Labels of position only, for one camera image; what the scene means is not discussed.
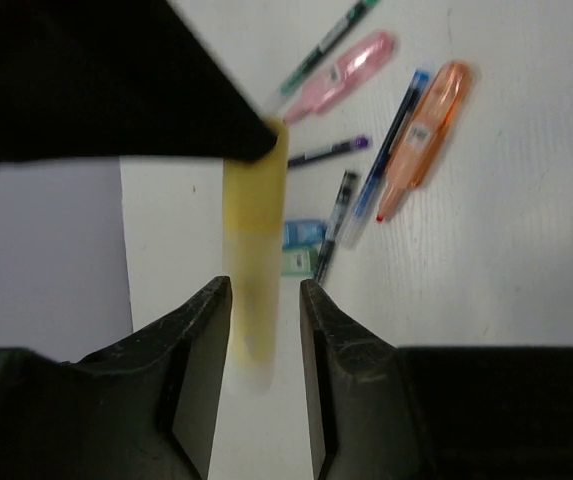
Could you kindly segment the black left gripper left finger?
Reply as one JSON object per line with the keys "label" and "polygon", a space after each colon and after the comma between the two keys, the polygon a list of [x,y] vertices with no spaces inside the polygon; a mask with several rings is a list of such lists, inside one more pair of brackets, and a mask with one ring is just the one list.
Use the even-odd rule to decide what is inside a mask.
{"label": "black left gripper left finger", "polygon": [[67,366],[75,407],[63,479],[205,479],[229,336],[230,281]]}

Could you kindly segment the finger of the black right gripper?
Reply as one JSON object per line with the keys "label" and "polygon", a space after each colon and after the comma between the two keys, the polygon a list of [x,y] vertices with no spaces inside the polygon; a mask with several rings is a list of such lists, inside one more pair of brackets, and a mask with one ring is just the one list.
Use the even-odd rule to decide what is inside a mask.
{"label": "finger of the black right gripper", "polygon": [[277,133],[166,1],[0,1],[0,164],[252,163]]}

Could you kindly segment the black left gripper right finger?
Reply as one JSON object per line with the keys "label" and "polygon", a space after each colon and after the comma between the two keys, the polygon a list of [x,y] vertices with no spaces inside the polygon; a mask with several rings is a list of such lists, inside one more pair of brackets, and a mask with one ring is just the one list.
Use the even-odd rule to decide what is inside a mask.
{"label": "black left gripper right finger", "polygon": [[313,280],[300,285],[300,332],[314,478],[405,478],[406,405],[396,349]]}

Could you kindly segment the yellow highlighter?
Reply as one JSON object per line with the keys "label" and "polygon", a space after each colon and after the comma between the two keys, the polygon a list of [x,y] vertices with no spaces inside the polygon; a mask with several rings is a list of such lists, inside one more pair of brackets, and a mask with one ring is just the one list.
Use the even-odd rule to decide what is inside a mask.
{"label": "yellow highlighter", "polygon": [[280,237],[226,230],[223,268],[232,291],[227,384],[234,391],[263,394],[271,386],[275,363]]}

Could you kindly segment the yellow highlighter cap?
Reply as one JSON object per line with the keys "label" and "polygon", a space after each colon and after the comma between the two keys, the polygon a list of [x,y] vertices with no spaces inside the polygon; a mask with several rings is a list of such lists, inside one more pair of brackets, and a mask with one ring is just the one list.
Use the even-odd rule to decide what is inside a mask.
{"label": "yellow highlighter cap", "polygon": [[281,119],[265,123],[277,135],[272,150],[252,164],[225,160],[222,219],[225,232],[277,235],[285,203],[289,130]]}

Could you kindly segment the green capped highlighter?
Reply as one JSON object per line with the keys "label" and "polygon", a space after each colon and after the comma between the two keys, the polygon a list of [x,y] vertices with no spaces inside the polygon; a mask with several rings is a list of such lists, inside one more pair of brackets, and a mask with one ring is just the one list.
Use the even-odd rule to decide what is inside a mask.
{"label": "green capped highlighter", "polygon": [[286,249],[282,251],[281,275],[312,278],[318,264],[315,247]]}

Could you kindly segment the blue uncapped highlighter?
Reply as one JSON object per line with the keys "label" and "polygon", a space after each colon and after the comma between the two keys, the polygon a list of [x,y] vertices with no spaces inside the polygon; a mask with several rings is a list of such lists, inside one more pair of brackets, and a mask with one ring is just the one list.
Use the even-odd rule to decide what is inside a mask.
{"label": "blue uncapped highlighter", "polygon": [[296,249],[320,245],[327,224],[318,219],[287,220],[283,225],[282,248]]}

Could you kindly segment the black gel pen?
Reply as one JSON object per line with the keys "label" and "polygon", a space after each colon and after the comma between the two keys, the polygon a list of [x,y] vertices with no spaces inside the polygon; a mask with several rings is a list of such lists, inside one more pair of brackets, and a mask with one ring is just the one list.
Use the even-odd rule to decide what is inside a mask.
{"label": "black gel pen", "polygon": [[357,172],[352,170],[344,172],[318,254],[314,280],[320,285],[323,284],[327,276],[337,237],[347,215],[358,180],[359,174]]}

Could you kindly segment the purple gel pen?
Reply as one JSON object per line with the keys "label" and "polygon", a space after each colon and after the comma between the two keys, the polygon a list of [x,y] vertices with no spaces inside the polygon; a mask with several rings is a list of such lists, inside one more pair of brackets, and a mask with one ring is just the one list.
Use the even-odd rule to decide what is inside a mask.
{"label": "purple gel pen", "polygon": [[295,155],[288,160],[288,168],[294,169],[309,164],[335,158],[342,155],[351,154],[357,151],[365,150],[370,147],[371,139],[364,135],[356,136],[352,139],[344,140],[314,151],[309,151]]}

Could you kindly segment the orange highlighter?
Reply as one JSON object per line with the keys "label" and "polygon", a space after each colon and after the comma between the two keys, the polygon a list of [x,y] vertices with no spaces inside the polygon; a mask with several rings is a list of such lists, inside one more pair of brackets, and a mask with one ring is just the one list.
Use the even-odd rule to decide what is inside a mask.
{"label": "orange highlighter", "polygon": [[377,222],[392,219],[402,197],[421,185],[458,117],[472,82],[473,70],[463,61],[447,62],[437,72],[391,154]]}

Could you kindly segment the pink highlighter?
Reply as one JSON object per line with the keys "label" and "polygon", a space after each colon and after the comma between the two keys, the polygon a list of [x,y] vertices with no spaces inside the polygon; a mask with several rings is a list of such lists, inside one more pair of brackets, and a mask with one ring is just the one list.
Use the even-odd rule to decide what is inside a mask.
{"label": "pink highlighter", "polygon": [[299,100],[285,113],[284,122],[295,124],[308,115],[322,115],[377,74],[392,58],[395,37],[374,31],[315,74],[302,87]]}

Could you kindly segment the green gel pen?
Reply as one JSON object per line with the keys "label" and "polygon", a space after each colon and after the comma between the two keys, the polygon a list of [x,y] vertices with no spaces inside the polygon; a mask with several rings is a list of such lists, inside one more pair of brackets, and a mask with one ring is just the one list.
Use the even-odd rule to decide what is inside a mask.
{"label": "green gel pen", "polygon": [[297,92],[303,82],[310,77],[343,38],[378,4],[378,0],[356,1],[286,78],[280,82],[275,92],[264,103],[263,110],[269,114],[276,113]]}

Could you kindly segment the blue gel pen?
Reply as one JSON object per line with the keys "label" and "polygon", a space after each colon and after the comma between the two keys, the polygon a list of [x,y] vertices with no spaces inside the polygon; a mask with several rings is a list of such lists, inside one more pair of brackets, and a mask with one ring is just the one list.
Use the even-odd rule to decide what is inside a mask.
{"label": "blue gel pen", "polygon": [[348,221],[342,229],[340,244],[343,247],[355,247],[368,215],[372,210],[374,200],[379,193],[394,141],[410,115],[414,112],[430,78],[431,74],[428,71],[422,69],[415,71],[362,188],[350,210]]}

